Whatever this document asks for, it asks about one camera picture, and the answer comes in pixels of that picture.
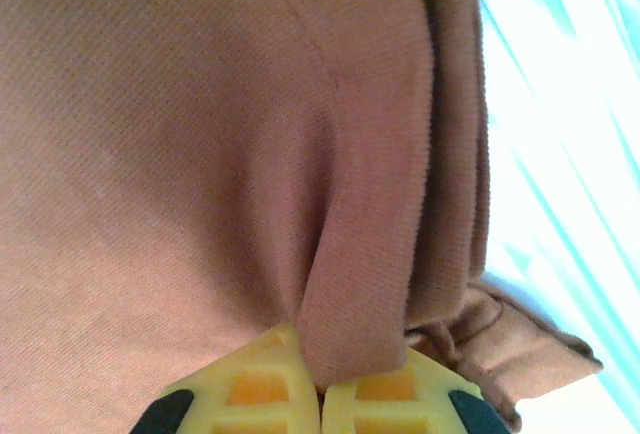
gathered fabric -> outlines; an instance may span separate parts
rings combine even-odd
[[[1,0],[0,65],[9,432],[123,432],[284,320],[322,390],[473,315],[477,0]]]

